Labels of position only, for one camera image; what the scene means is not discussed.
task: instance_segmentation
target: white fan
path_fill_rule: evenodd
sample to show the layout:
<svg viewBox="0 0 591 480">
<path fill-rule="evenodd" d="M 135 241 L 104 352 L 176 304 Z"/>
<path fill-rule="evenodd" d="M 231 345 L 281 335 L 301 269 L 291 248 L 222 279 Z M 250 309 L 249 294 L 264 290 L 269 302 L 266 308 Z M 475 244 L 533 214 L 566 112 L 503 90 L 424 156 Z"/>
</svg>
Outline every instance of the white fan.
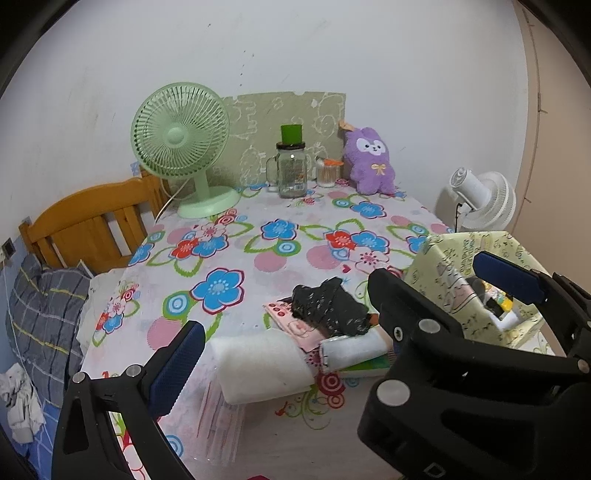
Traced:
<svg viewBox="0 0 591 480">
<path fill-rule="evenodd" d="M 471 170 L 458 168 L 449 180 L 458 195 L 456 231 L 504 230 L 513 214 L 517 198 L 507 179 L 497 171 L 478 175 Z"/>
</svg>

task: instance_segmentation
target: wooden headboard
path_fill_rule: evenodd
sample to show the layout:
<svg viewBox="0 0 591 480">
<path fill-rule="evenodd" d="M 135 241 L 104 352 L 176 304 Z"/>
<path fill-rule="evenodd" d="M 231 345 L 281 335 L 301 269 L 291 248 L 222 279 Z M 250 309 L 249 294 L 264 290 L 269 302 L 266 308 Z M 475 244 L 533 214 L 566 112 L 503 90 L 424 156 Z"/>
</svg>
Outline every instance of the wooden headboard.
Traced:
<svg viewBox="0 0 591 480">
<path fill-rule="evenodd" d="M 105 215 L 113 213 L 133 254 L 146 236 L 138 205 L 148 202 L 156 216 L 165 201 L 160 179 L 142 175 L 73 193 L 50 206 L 32 225 L 22 223 L 19 230 L 27 249 L 54 268 L 75 267 L 80 260 L 95 274 L 127 266 L 131 255 L 121 254 Z"/>
</svg>

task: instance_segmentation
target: pink paper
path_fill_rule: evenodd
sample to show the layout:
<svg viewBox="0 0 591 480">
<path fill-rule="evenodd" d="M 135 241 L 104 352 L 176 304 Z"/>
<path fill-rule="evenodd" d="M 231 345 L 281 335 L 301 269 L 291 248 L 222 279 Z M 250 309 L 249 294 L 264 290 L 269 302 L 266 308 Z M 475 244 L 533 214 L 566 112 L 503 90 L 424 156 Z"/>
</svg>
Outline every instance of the pink paper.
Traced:
<svg viewBox="0 0 591 480">
<path fill-rule="evenodd" d="M 291 305 L 284 301 L 265 303 L 265 310 L 271 315 L 277 326 L 291 335 L 304 352 L 311 352 L 320 346 L 326 337 L 306 322 L 296 319 L 291 314 Z"/>
</svg>

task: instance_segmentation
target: cartoon print box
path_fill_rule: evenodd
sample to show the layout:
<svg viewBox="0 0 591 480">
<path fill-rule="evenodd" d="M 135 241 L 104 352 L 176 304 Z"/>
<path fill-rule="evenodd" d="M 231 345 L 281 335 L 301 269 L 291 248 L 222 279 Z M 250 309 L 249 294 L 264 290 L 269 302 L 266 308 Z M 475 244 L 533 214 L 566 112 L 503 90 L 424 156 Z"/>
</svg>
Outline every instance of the cartoon print box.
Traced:
<svg viewBox="0 0 591 480">
<path fill-rule="evenodd" d="M 544 319 L 533 305 L 517 299 L 513 300 L 511 314 L 524 321 L 516 322 L 513 327 L 510 323 L 503 324 L 503 320 L 499 321 L 485 308 L 466 280 L 472 281 L 472 260 L 483 250 L 528 270 L 535 268 L 546 273 L 507 232 L 447 233 L 428 237 L 404 281 L 458 320 L 466 338 L 518 348 L 539 331 Z"/>
</svg>

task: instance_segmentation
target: floral tablecloth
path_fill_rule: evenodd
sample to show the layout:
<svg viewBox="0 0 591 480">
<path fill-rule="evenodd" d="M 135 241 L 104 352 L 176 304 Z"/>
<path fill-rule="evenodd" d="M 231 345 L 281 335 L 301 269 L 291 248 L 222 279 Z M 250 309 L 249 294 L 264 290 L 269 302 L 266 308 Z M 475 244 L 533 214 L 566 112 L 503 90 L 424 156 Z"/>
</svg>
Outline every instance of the floral tablecloth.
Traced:
<svg viewBox="0 0 591 480">
<path fill-rule="evenodd" d="M 92 378 L 145 364 L 188 319 L 200 322 L 208 339 L 273 327 L 262 304 L 290 295 L 297 284 L 317 286 L 338 276 L 371 306 L 369 273 L 388 268 L 401 275 L 427 235 L 449 231 L 400 190 L 366 197 L 346 180 L 333 189 L 311 188 L 296 200 L 281 199 L 263 185 L 240 193 L 236 207 L 223 214 L 187 220 L 169 212 L 150 230 L 98 319 L 83 363 Z M 541 335 L 526 348 L 548 349 Z M 318 365 L 317 353 L 308 362 Z M 159 420 L 197 479 L 396 478 L 356 435 L 375 379 L 318 373 L 304 394 L 249 405 L 236 462 L 221 468 L 194 459 L 198 376 L 199 364 L 172 412 Z M 113 415 L 134 476 L 148 478 L 123 419 Z"/>
</svg>

